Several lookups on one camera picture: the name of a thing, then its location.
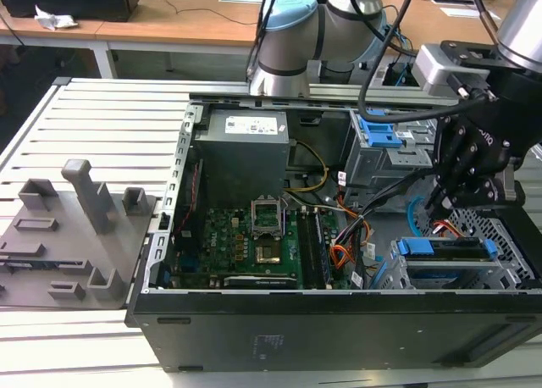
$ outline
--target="motherboard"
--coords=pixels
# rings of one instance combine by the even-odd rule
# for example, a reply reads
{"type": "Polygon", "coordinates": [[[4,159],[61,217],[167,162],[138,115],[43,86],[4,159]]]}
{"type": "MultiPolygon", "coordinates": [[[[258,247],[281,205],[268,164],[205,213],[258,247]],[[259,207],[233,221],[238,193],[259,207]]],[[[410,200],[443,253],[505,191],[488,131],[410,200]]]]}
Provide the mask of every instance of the motherboard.
{"type": "Polygon", "coordinates": [[[208,209],[199,246],[185,248],[181,242],[169,262],[172,286],[333,287],[328,250],[338,233],[335,214],[274,206],[208,209]]]}

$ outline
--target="floor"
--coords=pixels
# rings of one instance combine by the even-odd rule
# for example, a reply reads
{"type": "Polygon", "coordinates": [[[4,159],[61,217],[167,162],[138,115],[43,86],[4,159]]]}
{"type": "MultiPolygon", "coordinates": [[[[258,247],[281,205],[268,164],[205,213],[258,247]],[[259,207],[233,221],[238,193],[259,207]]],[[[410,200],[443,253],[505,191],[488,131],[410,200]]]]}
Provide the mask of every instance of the floor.
{"type": "MultiPolygon", "coordinates": [[[[99,77],[85,62],[85,54],[74,49],[27,47],[20,63],[6,66],[0,72],[0,88],[4,90],[8,112],[0,116],[0,152],[45,94],[57,76],[99,77]]],[[[174,71],[164,68],[164,54],[118,51],[116,62],[120,79],[156,80],[221,80],[243,81],[246,57],[241,55],[206,55],[174,53],[174,71]]],[[[309,80],[318,82],[318,64],[308,67],[309,80]]],[[[362,82],[362,72],[352,74],[351,83],[362,82]]]]}

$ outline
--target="screw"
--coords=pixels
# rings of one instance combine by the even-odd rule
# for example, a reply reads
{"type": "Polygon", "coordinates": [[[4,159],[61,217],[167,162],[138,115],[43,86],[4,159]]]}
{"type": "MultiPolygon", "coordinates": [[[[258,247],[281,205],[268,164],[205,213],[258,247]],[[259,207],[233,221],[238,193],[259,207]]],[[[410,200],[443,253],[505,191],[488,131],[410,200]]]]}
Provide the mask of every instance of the screw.
{"type": "Polygon", "coordinates": [[[470,97],[470,94],[468,94],[468,91],[465,89],[465,87],[460,87],[457,90],[457,94],[461,96],[463,100],[467,100],[470,97]]]}

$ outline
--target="metal slotted table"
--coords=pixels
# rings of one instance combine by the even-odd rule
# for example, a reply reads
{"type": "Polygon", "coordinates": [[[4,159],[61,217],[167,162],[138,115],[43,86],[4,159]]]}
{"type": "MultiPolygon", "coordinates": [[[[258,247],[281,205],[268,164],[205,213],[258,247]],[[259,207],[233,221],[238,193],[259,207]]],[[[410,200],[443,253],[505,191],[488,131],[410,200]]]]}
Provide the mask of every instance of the metal slotted table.
{"type": "MultiPolygon", "coordinates": [[[[73,79],[52,86],[0,156],[0,235],[19,211],[20,187],[47,178],[70,190],[60,175],[68,158],[87,158],[93,180],[111,192],[140,186],[159,198],[174,154],[190,92],[245,93],[244,83],[73,79]]],[[[355,99],[359,87],[312,87],[312,95],[355,99]]],[[[414,89],[369,91],[371,101],[446,103],[414,89]]],[[[542,148],[517,173],[527,193],[526,210],[542,228],[542,148]]],[[[149,232],[158,227],[153,219],[149,232]]],[[[29,386],[403,386],[538,387],[542,337],[481,369],[411,369],[300,373],[165,374],[138,329],[124,326],[119,311],[19,311],[0,308],[0,385],[29,386]]]]}

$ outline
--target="white table leg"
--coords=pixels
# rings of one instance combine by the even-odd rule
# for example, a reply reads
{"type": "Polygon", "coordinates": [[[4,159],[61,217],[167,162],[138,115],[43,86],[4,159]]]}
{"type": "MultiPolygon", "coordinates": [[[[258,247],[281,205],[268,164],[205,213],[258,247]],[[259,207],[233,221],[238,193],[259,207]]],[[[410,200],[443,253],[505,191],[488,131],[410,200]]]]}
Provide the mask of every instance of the white table leg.
{"type": "Polygon", "coordinates": [[[163,54],[163,63],[166,68],[166,72],[173,72],[173,57],[171,52],[165,52],[163,54]]]}
{"type": "Polygon", "coordinates": [[[98,69],[100,70],[100,76],[103,79],[116,79],[117,70],[115,70],[115,62],[113,61],[113,55],[111,51],[106,47],[93,47],[94,56],[98,69]]]}

